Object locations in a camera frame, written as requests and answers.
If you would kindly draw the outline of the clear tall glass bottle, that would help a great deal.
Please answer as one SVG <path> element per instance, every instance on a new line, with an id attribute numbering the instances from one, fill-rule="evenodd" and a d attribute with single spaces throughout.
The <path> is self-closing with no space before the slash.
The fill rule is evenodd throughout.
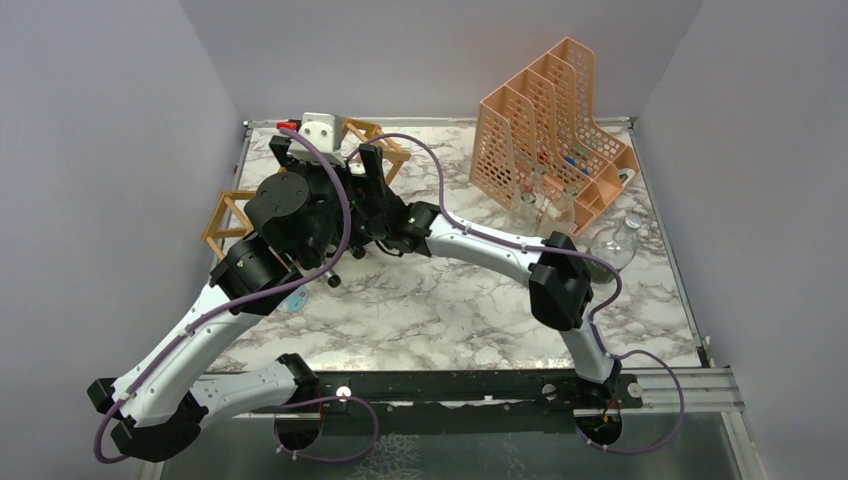
<path id="1" fill-rule="evenodd" d="M 513 197 L 504 220 L 504 230 L 521 236 L 531 236 L 536 231 L 537 196 L 522 192 Z"/>

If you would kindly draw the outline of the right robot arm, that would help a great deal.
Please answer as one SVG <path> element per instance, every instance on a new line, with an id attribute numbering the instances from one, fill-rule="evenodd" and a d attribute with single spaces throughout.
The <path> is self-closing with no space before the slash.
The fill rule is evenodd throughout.
<path id="1" fill-rule="evenodd" d="M 572 356 L 579 398 L 600 407 L 616 395 L 620 363 L 591 325 L 588 256 L 576 251 L 567 235 L 554 233 L 544 239 L 510 234 L 435 204 L 406 204 L 393 194 L 368 198 L 357 193 L 350 211 L 353 230 L 373 241 L 403 254 L 466 261 L 525 287 L 532 316 L 557 331 Z"/>

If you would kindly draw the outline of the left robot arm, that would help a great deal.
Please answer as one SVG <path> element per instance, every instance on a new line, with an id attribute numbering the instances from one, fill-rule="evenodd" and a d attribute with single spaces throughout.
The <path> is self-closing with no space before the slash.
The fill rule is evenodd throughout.
<path id="1" fill-rule="evenodd" d="M 94 454 L 110 438 L 117 459 L 158 463 L 179 454 L 209 424 L 284 405 L 298 411 L 319 402 L 319 380 L 297 354 L 222 380 L 204 373 L 239 336 L 273 313 L 295 290 L 329 273 L 348 250 L 368 240 L 370 208 L 389 195 L 383 152 L 363 143 L 356 154 L 322 149 L 291 130 L 273 138 L 281 169 L 267 177 L 243 208 L 249 231 L 212 269 L 197 300 L 136 367 L 101 378 L 88 396 L 102 421 Z"/>

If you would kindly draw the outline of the wooden wine rack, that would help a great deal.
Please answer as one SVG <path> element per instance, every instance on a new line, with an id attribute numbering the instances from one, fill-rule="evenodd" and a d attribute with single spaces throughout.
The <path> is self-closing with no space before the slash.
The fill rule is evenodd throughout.
<path id="1" fill-rule="evenodd" d="M 384 174 L 386 185 L 391 183 L 404 163 L 411 158 L 411 153 L 400 147 L 394 140 L 377 139 L 377 136 L 384 134 L 382 127 L 377 123 L 344 117 L 341 119 L 340 127 L 336 128 L 336 132 L 340 140 L 348 134 L 354 135 L 360 143 L 374 140 L 374 144 L 382 149 L 382 158 L 392 165 L 389 172 Z M 309 206 L 309 202 L 315 203 L 317 200 L 326 199 L 338 203 L 334 184 L 321 165 L 306 165 L 302 169 L 307 170 L 306 177 L 304 181 L 297 181 L 297 184 L 303 184 L 306 192 L 304 206 Z M 201 235 L 202 240 L 219 260 L 225 257 L 225 251 L 221 247 L 224 239 L 241 238 L 254 230 L 255 225 L 245 213 L 245 209 L 247 203 L 259 195 L 258 191 L 259 188 L 254 188 L 222 190 L 219 193 L 213 215 Z"/>

